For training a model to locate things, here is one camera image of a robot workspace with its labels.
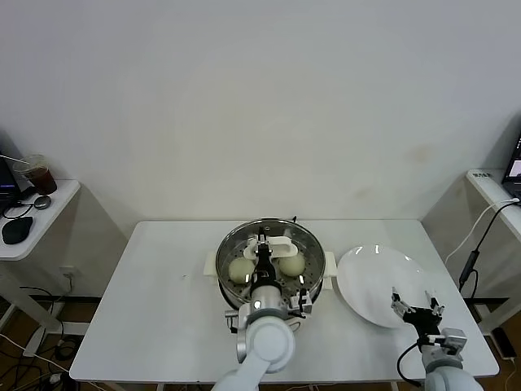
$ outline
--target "floor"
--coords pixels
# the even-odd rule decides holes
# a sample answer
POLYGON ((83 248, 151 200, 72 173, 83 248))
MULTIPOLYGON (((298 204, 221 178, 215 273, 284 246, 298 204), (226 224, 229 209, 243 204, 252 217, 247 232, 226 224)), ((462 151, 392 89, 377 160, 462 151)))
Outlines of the floor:
MULTIPOLYGON (((49 303, 41 303, 44 306, 48 306, 49 303)), ((0 315, 3 311, 5 311, 8 307, 8 304, 5 302, 0 302, 0 315)), ((66 304, 63 308, 59 318, 62 321, 69 322, 89 322, 94 312, 96 311, 96 304, 85 304, 85 303, 69 303, 66 304)), ((16 311, 16 313, 12 316, 9 323, 4 327, 2 332, 9 336, 12 340, 20 345, 26 345, 31 334, 36 330, 37 324, 29 318, 27 315, 20 311, 16 311)), ((521 354, 521 313, 514 316, 508 322, 503 325, 503 328, 506 334, 509 336, 512 345, 517 352, 521 354)), ((46 349, 52 348, 56 345, 59 340, 59 336, 48 336, 44 341, 44 344, 40 348, 39 351, 45 351, 46 349)), ((514 370, 514 366, 512 362, 506 362, 499 358, 496 350, 494 349, 492 343, 489 341, 491 345, 491 349, 496 354, 497 361, 501 366, 501 372, 499 375, 494 376, 492 378, 479 379, 479 382, 483 385, 485 391, 505 391, 505 381, 506 377, 512 373, 514 370)), ((62 367, 69 368, 72 360, 60 362, 57 361, 56 357, 53 356, 54 351, 51 349, 48 352, 42 354, 42 357, 53 359, 62 367)), ((35 380, 40 376, 40 373, 37 368, 20 368, 19 379, 15 382, 15 369, 11 369, 17 362, 18 358, 21 355, 21 352, 18 348, 11 345, 8 341, 0 338, 0 391, 34 391, 37 389, 38 382, 35 381, 31 383, 32 380, 35 380), (9 354, 14 358, 7 357, 5 354, 9 354)), ((47 363, 40 362, 40 360, 32 359, 32 358, 23 358, 21 363, 27 365, 34 365, 40 367, 42 370, 42 374, 46 374, 49 372, 47 363)), ((111 391, 107 386, 103 384, 99 384, 107 391, 111 391)), ((408 384, 399 383, 398 384, 400 391, 406 391, 409 389, 414 389, 410 387, 408 384)), ((202 384, 197 385, 193 384, 188 387, 182 384, 171 384, 165 386, 165 391, 209 391, 211 389, 211 385, 202 384)), ((311 390, 308 385, 302 384, 263 384, 260 386, 260 391, 287 391, 289 388, 295 387, 294 389, 300 389, 302 391, 311 390)), ((155 390, 154 384, 126 384, 125 388, 129 391, 152 391, 155 390)), ((391 385, 389 383, 372 383, 372 384, 320 384, 318 386, 321 390, 326 391, 390 391, 391 385)), ((516 372, 512 378, 509 380, 508 390, 520 390, 521 389, 521 371, 516 372)), ((81 391, 96 391, 96 388, 90 384, 82 384, 81 391)))

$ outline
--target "steamed bun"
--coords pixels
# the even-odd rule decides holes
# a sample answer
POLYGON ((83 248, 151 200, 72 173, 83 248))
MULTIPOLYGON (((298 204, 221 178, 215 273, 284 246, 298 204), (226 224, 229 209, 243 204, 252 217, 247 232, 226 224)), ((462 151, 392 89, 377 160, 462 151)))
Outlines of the steamed bun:
POLYGON ((306 261, 300 253, 294 257, 284 257, 278 259, 280 271, 289 277, 296 277, 304 272, 306 261))
POLYGON ((246 275, 250 275, 248 281, 252 277, 255 270, 255 264, 252 260, 245 257, 235 258, 228 266, 228 275, 234 283, 247 283, 246 275))

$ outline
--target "white plate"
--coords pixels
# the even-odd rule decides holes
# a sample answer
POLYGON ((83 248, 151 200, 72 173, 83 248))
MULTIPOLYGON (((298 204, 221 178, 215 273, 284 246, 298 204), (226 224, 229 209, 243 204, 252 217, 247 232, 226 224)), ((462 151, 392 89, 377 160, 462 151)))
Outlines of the white plate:
POLYGON ((363 318, 382 327, 404 326, 391 308, 392 287, 409 305, 427 307, 425 291, 434 293, 422 267, 394 248, 363 245, 338 264, 337 282, 346 302, 363 318))

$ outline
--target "metal pot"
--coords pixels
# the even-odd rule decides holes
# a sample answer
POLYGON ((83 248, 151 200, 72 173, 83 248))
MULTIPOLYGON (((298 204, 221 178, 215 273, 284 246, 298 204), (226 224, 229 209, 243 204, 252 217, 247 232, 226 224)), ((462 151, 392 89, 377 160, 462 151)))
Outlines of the metal pot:
POLYGON ((230 263, 243 256, 249 239, 256 238, 259 228, 263 227, 269 236, 287 236, 304 256, 305 269, 302 275, 289 277, 280 272, 278 260, 273 259, 277 271, 277 281, 282 286, 282 300, 288 303, 291 296, 301 288, 309 290, 313 301, 318 297, 322 288, 322 278, 326 267, 326 258, 322 246, 317 238, 308 230, 295 222, 279 220, 277 218, 263 218, 247 222, 231 231, 221 242, 216 256, 217 277, 219 288, 228 304, 238 309, 242 304, 250 301, 248 284, 236 284, 229 276, 230 263))

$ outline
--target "white wall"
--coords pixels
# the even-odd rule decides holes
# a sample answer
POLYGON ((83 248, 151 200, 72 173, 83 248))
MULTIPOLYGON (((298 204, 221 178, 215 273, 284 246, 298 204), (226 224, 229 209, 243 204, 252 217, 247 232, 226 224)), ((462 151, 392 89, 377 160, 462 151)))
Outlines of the white wall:
POLYGON ((419 218, 501 167, 519 1, 8 0, 0 128, 145 218, 419 218))
POLYGON ((28 257, 3 262, 2 266, 20 285, 44 288, 55 295, 69 290, 68 280, 61 275, 59 267, 75 266, 77 274, 72 295, 100 297, 126 243, 107 212, 90 191, 82 187, 28 257))
MULTIPOLYGON (((462 242, 487 206, 475 187, 466 178, 460 178, 429 211, 422 224, 443 259, 462 242)), ((455 283, 458 283, 469 254, 481 239, 493 214, 493 211, 489 211, 484 215, 474 234, 449 259, 447 269, 455 283)), ((479 259, 475 265, 479 272, 476 297, 509 297, 519 286, 521 278, 521 243, 498 218, 479 250, 479 259)), ((474 277, 472 275, 468 279, 463 289, 464 297, 471 295, 474 277)))

